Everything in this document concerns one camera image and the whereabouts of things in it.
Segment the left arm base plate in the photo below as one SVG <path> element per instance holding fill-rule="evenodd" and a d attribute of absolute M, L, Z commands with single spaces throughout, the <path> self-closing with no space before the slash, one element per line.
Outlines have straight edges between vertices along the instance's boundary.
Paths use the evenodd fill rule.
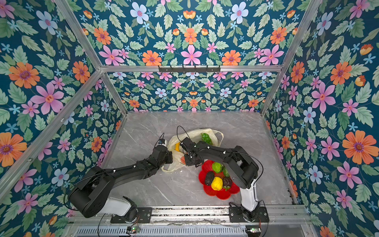
<path fill-rule="evenodd" d="M 148 224 L 152 218 L 151 207 L 132 207 L 124 216 L 114 215 L 112 224 Z"/>

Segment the brown fake mangosteen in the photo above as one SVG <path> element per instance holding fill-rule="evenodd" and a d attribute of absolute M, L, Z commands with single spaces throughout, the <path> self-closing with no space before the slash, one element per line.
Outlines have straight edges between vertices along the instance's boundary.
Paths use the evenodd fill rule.
<path fill-rule="evenodd" d="M 233 185 L 232 179 L 230 177 L 224 177 L 223 178 L 223 189 L 226 191 L 229 190 Z"/>

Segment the yellow plastic fruit-print bag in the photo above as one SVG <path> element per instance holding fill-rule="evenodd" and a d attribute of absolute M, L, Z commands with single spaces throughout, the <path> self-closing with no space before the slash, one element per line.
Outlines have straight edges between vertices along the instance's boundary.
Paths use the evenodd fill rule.
<path fill-rule="evenodd" d="M 186 166 L 186 158 L 193 161 L 196 152 L 200 151 L 200 145 L 205 147 L 220 147 L 224 140 L 224 134 L 211 128 L 195 129 L 183 134 L 173 136 L 165 142 L 165 146 L 172 154 L 172 163 L 164 164 L 162 171 L 169 173 L 179 170 Z"/>

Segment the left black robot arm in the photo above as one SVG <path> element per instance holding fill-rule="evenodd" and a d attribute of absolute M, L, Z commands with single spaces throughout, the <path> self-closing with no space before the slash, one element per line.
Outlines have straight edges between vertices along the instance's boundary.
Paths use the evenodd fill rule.
<path fill-rule="evenodd" d="M 86 218 L 103 213 L 119 216 L 126 222 L 134 222 L 137 218 L 137 205 L 125 196 L 123 199 L 109 197 L 111 190 L 132 181 L 147 179 L 165 164 L 172 162 L 172 152 L 168 150 L 166 140 L 160 138 L 151 155 L 133 165 L 90 169 L 89 174 L 74 186 L 68 195 L 68 201 Z"/>

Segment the dark fake avocado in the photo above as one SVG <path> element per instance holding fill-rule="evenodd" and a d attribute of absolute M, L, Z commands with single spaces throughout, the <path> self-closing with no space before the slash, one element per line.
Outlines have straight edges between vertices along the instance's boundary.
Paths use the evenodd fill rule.
<path fill-rule="evenodd" d="M 206 186 L 211 186 L 212 183 L 213 183 L 214 178 L 215 178 L 215 174 L 214 174 L 213 171 L 207 172 L 207 174 L 205 176 L 204 184 Z"/>

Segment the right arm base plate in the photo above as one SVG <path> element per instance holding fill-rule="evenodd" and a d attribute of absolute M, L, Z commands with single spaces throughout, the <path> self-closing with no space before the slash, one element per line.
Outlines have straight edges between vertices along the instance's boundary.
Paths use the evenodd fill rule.
<path fill-rule="evenodd" d="M 249 211 L 234 202 L 229 203 L 229 218 L 231 223 L 268 223 L 267 208 L 260 204 L 253 211 Z"/>

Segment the red flower-shaped plate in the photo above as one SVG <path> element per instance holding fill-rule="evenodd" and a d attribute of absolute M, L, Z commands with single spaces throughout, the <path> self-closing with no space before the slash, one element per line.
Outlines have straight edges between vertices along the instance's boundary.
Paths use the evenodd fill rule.
<path fill-rule="evenodd" d="M 198 179 L 208 196 L 227 200 L 240 193 L 240 188 L 232 181 L 226 167 L 220 163 L 205 161 Z"/>

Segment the yellow fake lemon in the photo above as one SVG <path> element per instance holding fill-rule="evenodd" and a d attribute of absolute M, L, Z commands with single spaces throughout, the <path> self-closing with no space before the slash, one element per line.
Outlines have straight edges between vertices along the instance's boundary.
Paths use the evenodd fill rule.
<path fill-rule="evenodd" d="M 213 180 L 213 183 L 211 185 L 211 188 L 215 191 L 220 191 L 223 189 L 223 180 L 220 177 L 215 177 Z"/>

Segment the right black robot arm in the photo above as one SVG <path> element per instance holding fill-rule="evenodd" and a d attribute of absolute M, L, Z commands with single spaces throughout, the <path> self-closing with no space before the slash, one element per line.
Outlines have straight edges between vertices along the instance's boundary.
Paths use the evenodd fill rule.
<path fill-rule="evenodd" d="M 259 166 L 253 157 L 241 147 L 221 148 L 204 141 L 194 143 L 184 138 L 180 143 L 184 151 L 185 165 L 199 166 L 204 161 L 213 161 L 223 165 L 234 184 L 241 191 L 241 212 L 245 220 L 252 222 L 258 217 L 259 200 L 256 182 L 259 180 Z"/>

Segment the dark green fake fruit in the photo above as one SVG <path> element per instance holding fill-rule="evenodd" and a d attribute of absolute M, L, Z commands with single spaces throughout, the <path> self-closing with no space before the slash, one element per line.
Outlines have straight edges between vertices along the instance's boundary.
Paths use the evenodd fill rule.
<path fill-rule="evenodd" d="M 229 175 L 229 173 L 228 173 L 228 171 L 227 171 L 227 169 L 225 167 L 223 168 L 223 175 L 225 177 L 230 177 L 230 175 Z"/>

